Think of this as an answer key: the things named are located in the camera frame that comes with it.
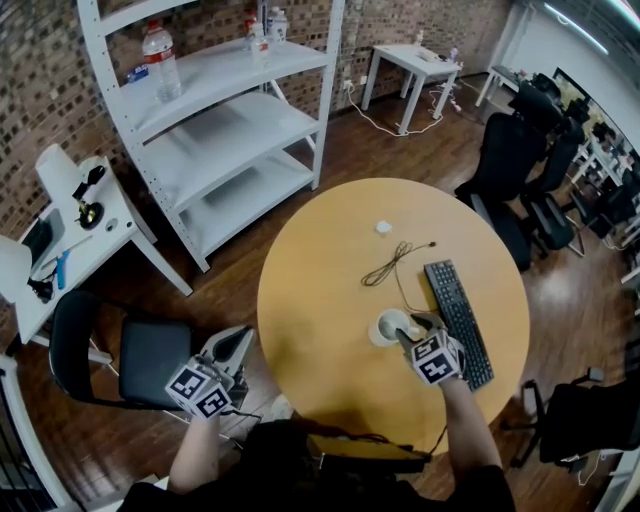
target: ceiling light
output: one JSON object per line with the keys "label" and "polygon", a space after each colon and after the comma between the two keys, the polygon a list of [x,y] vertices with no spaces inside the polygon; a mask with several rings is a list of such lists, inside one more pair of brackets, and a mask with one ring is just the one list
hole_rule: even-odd
{"label": "ceiling light", "polygon": [[584,30],[580,25],[578,25],[577,23],[567,18],[564,14],[558,11],[555,7],[550,6],[548,3],[545,2],[544,6],[558,17],[558,21],[560,23],[562,23],[563,25],[571,25],[571,27],[573,27],[574,30],[580,32],[580,34],[582,34],[594,45],[596,45],[601,52],[603,52],[605,55],[609,55],[609,50],[607,50],[598,41],[596,41],[596,39],[592,37],[591,34],[589,34],[586,30]]}

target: white wall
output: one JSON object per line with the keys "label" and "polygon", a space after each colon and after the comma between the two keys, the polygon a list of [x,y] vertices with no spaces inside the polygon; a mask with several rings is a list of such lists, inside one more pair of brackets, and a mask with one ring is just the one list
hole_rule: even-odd
{"label": "white wall", "polygon": [[543,10],[534,13],[524,36],[512,42],[506,66],[553,77],[561,68],[600,105],[640,151],[640,93],[628,85],[607,57],[571,27],[563,26]]}

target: plastic bottle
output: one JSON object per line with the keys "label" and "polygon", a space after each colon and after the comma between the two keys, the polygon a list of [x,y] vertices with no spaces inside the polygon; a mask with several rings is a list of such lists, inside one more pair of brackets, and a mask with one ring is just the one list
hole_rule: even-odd
{"label": "plastic bottle", "polygon": [[269,42],[264,37],[264,28],[262,23],[256,21],[251,30],[253,38],[251,39],[251,54],[253,62],[256,66],[265,68],[269,65]]}
{"label": "plastic bottle", "polygon": [[244,49],[251,49],[251,40],[253,39],[253,24],[258,21],[256,11],[248,9],[244,12]]}
{"label": "plastic bottle", "polygon": [[180,75],[173,53],[173,39],[157,21],[149,23],[149,31],[142,42],[144,62],[149,68],[149,78],[162,102],[171,101],[182,94]]}
{"label": "plastic bottle", "polygon": [[271,37],[271,32],[273,30],[273,20],[278,16],[278,12],[280,12],[279,7],[272,7],[269,12],[269,16],[267,17],[267,37]]}
{"label": "plastic bottle", "polygon": [[450,62],[457,61],[459,53],[460,53],[460,51],[458,50],[457,46],[454,46],[453,48],[451,48],[451,51],[449,52],[449,61]]}
{"label": "plastic bottle", "polygon": [[424,30],[418,30],[416,34],[416,39],[413,42],[413,46],[422,46],[422,40],[424,39]]}
{"label": "plastic bottle", "polygon": [[277,49],[278,46],[287,40],[288,27],[289,22],[287,21],[284,10],[273,7],[271,9],[271,15],[267,18],[267,37],[269,37],[274,49]]}

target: paper towel roll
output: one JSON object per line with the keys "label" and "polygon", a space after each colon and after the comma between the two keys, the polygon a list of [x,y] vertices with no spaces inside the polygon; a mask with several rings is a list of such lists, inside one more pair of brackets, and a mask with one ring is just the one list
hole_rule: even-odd
{"label": "paper towel roll", "polygon": [[75,215],[78,203],[71,195],[82,182],[82,173],[73,160],[58,144],[52,144],[38,158],[36,170],[51,201],[62,210],[60,213]]}

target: black chair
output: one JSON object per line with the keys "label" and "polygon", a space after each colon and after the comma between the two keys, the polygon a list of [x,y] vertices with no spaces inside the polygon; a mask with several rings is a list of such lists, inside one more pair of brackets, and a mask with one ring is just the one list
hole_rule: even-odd
{"label": "black chair", "polygon": [[589,228],[595,235],[603,239],[613,233],[616,226],[622,222],[627,222],[636,215],[636,208],[633,198],[637,194],[635,184],[625,185],[610,190],[595,200],[587,199],[577,191],[570,192],[571,202],[562,208],[563,212],[577,210],[580,214],[582,226],[574,225],[578,228],[578,239],[580,249],[573,248],[580,256],[584,256],[584,242],[582,240],[582,230]]}
{"label": "black chair", "polygon": [[[127,311],[120,341],[119,394],[122,400],[96,398],[87,352],[103,304]],[[53,377],[71,398],[123,409],[180,410],[164,387],[191,356],[192,331],[186,324],[155,318],[85,291],[65,294],[53,314],[49,362]]]}
{"label": "black chair", "polygon": [[590,368],[586,376],[571,384],[558,384],[549,405],[544,402],[535,381],[532,389],[537,420],[528,425],[509,425],[503,430],[533,429],[534,435],[522,457],[515,457],[511,467],[524,465],[540,443],[540,461],[553,462],[575,471],[584,466],[582,456],[594,450],[635,450],[640,446],[640,379],[632,376],[615,386],[590,388],[585,382],[602,382],[603,374]]}
{"label": "black chair", "polygon": [[553,130],[563,119],[561,110],[547,94],[524,82],[509,106],[514,116],[530,123],[544,135]]}
{"label": "black chair", "polygon": [[540,247],[542,256],[547,250],[560,250],[570,246],[575,233],[570,220],[550,194],[562,185],[564,177],[575,157],[580,144],[584,142],[584,132],[580,124],[566,118],[564,126],[556,138],[542,174],[529,182],[520,195],[520,202],[527,210],[529,226],[544,244]]}
{"label": "black chair", "polygon": [[522,192],[545,149],[546,137],[532,125],[507,114],[493,114],[485,128],[476,173],[455,190],[458,199],[493,227],[520,271],[531,265],[531,238],[504,201]]}
{"label": "black chair", "polygon": [[579,124],[584,124],[591,119],[591,116],[589,115],[589,102],[585,101],[583,98],[571,100],[565,114],[567,117],[572,117],[578,121]]}
{"label": "black chair", "polygon": [[560,92],[560,88],[558,87],[558,84],[556,84],[547,75],[536,73],[531,80],[531,85],[545,93],[556,106],[562,105],[562,93]]}

